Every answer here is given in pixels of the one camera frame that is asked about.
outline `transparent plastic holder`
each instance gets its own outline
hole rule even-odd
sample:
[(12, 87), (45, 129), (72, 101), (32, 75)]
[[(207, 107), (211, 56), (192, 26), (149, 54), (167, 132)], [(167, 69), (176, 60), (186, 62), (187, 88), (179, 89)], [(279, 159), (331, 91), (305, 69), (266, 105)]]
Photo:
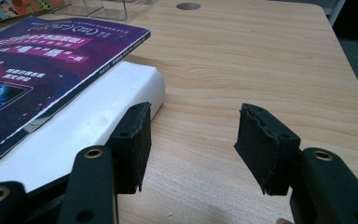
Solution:
[(86, 16), (113, 21), (126, 21), (136, 15), (151, 0), (67, 0), (68, 4), (55, 11), (57, 14)]

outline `wooden table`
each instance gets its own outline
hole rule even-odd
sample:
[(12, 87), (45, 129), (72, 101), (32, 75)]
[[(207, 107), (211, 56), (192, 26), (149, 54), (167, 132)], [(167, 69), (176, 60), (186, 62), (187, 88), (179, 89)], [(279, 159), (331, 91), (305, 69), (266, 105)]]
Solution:
[(266, 108), (301, 149), (333, 151), (358, 177), (358, 81), (321, 8), (245, 0), (176, 8), (182, 2), (158, 0), (128, 21), (152, 37), (126, 60), (156, 66), (167, 96), (152, 122), (144, 189), (119, 195), (122, 223), (292, 219), (289, 197), (264, 196), (233, 147), (241, 103)]

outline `picture on book cover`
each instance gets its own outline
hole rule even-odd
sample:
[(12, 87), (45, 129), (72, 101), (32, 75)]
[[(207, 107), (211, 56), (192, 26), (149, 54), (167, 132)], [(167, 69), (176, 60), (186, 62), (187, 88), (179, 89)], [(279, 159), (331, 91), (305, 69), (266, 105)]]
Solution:
[(85, 18), (29, 17), (0, 32), (0, 158), (148, 37)]

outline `wooden desk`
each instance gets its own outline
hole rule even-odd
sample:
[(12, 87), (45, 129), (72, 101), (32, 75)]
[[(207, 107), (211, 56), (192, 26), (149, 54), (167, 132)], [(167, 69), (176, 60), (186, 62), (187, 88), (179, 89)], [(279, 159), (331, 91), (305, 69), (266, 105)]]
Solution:
[(126, 60), (156, 66), (167, 97), (152, 122), (144, 190), (119, 196), (122, 223), (292, 219), (289, 197), (264, 196), (233, 147), (244, 102), (358, 176), (358, 82), (321, 8), (197, 0), (200, 9), (183, 11), (182, 2), (159, 0), (128, 22), (152, 37)]

